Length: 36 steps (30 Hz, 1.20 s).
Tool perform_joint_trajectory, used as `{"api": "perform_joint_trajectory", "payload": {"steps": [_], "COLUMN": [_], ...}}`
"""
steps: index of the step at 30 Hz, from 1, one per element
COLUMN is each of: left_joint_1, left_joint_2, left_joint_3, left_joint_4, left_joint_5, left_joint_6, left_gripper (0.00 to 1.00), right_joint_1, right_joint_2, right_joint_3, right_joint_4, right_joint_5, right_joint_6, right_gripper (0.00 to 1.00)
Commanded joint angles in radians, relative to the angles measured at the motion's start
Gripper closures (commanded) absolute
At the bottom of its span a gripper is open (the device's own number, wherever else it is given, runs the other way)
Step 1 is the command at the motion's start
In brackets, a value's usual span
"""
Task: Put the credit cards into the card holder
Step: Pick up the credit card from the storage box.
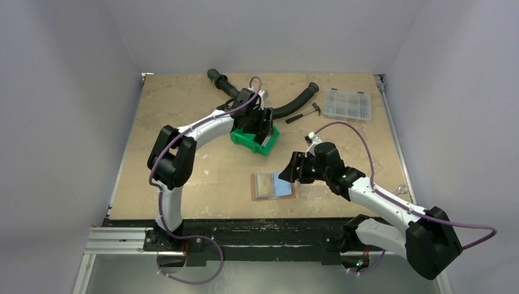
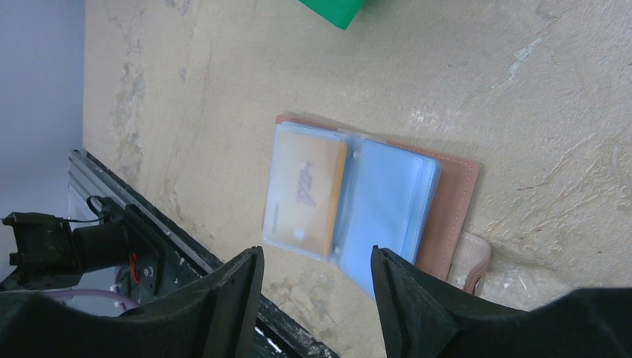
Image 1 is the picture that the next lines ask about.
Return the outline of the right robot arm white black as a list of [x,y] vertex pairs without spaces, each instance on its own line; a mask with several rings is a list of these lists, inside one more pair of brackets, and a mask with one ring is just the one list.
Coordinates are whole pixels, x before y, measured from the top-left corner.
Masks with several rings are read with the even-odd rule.
[[306,153],[293,152],[279,179],[311,184],[323,181],[335,195],[368,208],[384,219],[360,214],[343,227],[341,252],[375,246],[405,258],[420,276],[433,280],[462,252],[449,218],[441,208],[408,203],[373,184],[365,173],[346,166],[336,146],[318,143]]

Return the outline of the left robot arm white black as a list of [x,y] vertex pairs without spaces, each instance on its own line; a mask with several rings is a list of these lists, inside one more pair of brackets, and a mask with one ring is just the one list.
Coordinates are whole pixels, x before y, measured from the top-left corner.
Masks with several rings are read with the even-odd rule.
[[236,98],[217,107],[211,114],[182,127],[161,128],[147,160],[149,184],[158,188],[162,229],[159,243],[169,251],[182,244],[181,200],[184,184],[192,175],[195,154],[216,138],[239,132],[250,135],[250,143],[264,151],[276,136],[273,109],[265,106],[266,90],[244,88]]

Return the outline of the green plastic bin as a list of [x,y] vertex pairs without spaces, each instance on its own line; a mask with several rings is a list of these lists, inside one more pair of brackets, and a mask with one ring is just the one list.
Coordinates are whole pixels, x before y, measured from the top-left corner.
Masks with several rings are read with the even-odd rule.
[[253,138],[255,136],[254,134],[246,134],[242,131],[242,129],[236,129],[232,131],[230,133],[230,139],[233,143],[241,145],[251,150],[253,153],[268,156],[280,135],[279,130],[275,126],[273,127],[275,133],[273,136],[271,136],[271,139],[265,147],[262,147],[253,141]]

